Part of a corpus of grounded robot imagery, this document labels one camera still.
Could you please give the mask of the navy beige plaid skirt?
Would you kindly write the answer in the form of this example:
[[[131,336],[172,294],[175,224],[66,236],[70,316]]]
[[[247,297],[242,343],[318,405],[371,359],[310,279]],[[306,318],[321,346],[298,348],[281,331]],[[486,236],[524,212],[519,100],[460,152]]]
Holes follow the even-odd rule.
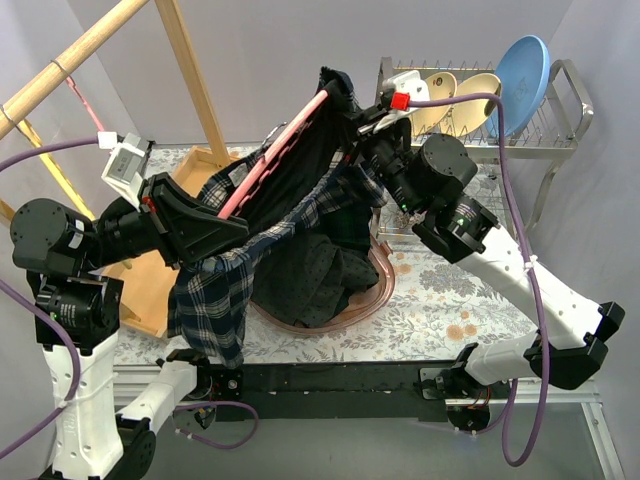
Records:
[[[260,261],[294,235],[319,230],[320,218],[363,203],[385,203],[384,189],[366,162],[342,163],[350,148],[350,115],[359,113],[350,77],[324,67],[318,87],[329,93],[275,172],[239,211],[249,237],[233,248],[181,268],[168,294],[167,334],[236,368],[244,361],[247,310]]]

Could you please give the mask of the green plaid skirt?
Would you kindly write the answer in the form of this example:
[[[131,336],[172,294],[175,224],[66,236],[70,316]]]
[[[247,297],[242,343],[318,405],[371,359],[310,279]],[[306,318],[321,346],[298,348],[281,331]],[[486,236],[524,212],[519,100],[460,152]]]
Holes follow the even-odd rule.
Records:
[[[319,229],[338,247],[365,255],[371,247],[371,218],[371,207],[355,203],[323,215]]]

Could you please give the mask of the pink hanger with plaid skirt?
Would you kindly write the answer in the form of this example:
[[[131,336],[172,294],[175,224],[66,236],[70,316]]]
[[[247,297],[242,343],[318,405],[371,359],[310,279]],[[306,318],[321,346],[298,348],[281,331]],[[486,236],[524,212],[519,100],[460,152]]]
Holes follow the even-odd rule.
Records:
[[[287,153],[297,141],[299,135],[307,127],[312,115],[327,101],[329,93],[321,90],[302,110],[284,127],[278,137],[258,157],[254,167],[236,188],[228,201],[220,209],[218,217],[228,219],[238,213],[246,203],[257,194],[258,189],[279,166],[281,157]]]

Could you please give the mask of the grey dotted skirt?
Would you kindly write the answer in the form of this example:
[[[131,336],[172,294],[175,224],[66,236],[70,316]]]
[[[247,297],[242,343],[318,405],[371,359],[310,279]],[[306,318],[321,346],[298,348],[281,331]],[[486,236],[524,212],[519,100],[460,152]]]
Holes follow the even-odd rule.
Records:
[[[296,234],[257,265],[251,300],[285,324],[322,327],[353,295],[378,283],[370,247],[367,234],[353,239],[319,230]]]

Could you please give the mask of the yellow hanger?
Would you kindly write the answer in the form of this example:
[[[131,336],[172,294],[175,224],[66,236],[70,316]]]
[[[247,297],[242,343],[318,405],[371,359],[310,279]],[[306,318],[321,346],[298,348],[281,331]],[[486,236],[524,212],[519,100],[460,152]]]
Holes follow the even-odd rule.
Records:
[[[92,121],[80,128],[59,125],[46,129],[25,119],[7,136],[10,148],[1,158],[53,143],[94,138],[99,131]],[[101,178],[109,155],[96,145],[39,154],[1,173],[1,199],[17,210],[29,199],[51,198],[95,219],[117,198]]]

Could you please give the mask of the pink hanger with grey skirt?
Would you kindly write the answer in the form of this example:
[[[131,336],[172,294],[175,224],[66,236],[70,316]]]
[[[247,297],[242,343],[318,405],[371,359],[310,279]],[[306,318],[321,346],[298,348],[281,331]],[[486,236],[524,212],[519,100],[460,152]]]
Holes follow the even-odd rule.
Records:
[[[72,90],[72,92],[75,94],[75,96],[79,99],[79,101],[81,102],[81,104],[85,108],[86,112],[88,113],[89,117],[91,118],[92,122],[94,123],[97,131],[98,132],[104,131],[105,128],[104,128],[103,123],[100,121],[100,119],[98,118],[98,116],[94,112],[93,108],[91,107],[91,105],[89,104],[89,102],[87,101],[85,96],[81,93],[81,91],[79,90],[79,88],[78,88],[76,82],[73,80],[73,78],[72,77],[67,77],[66,78],[66,84]]]

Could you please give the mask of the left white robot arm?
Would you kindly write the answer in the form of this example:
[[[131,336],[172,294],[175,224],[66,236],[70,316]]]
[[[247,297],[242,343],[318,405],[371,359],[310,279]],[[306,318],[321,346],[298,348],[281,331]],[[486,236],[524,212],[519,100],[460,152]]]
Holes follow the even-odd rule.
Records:
[[[47,479],[139,479],[156,436],[179,410],[213,420],[217,380],[205,356],[172,353],[131,403],[114,401],[114,358],[124,284],[102,268],[158,252],[177,268],[245,239],[246,221],[187,194],[171,177],[146,179],[95,221],[46,198],[25,203],[10,224],[12,259],[33,296],[36,341],[50,371],[56,433]]]

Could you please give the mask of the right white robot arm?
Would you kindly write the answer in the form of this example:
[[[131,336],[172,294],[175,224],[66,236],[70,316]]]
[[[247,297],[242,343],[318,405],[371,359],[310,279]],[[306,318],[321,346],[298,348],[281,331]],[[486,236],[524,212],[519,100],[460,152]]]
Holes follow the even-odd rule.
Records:
[[[602,367],[607,340],[625,316],[598,304],[525,254],[498,218],[464,189],[478,172],[464,145],[446,134],[411,147],[411,124],[380,106],[350,115],[356,151],[400,210],[423,219],[413,233],[433,253],[478,277],[536,326],[491,345],[471,343],[423,382],[432,395],[475,397],[498,382],[536,376],[574,390]]]

